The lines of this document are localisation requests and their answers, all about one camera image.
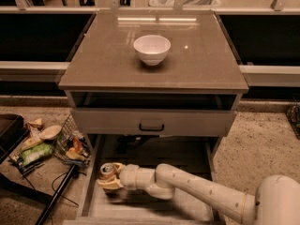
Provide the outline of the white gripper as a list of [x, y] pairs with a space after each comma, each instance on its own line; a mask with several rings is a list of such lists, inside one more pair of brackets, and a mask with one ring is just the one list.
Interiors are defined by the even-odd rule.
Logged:
[[122, 187], [127, 190], [136, 190], [136, 174], [139, 170], [139, 166], [133, 164], [125, 165], [119, 162], [114, 162], [112, 165], [115, 172], [117, 174], [120, 173], [120, 180], [117, 178], [114, 178], [111, 181], [98, 179], [97, 184], [103, 189], [107, 190], [117, 190]]

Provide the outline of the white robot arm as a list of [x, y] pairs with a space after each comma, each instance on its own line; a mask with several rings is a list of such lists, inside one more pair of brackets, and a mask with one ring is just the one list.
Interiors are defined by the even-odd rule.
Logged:
[[300, 184], [284, 175], [264, 178], [249, 195], [169, 164], [149, 169], [105, 163], [97, 183], [106, 191], [141, 189], [162, 200], [171, 199], [181, 189], [241, 225], [300, 225]]

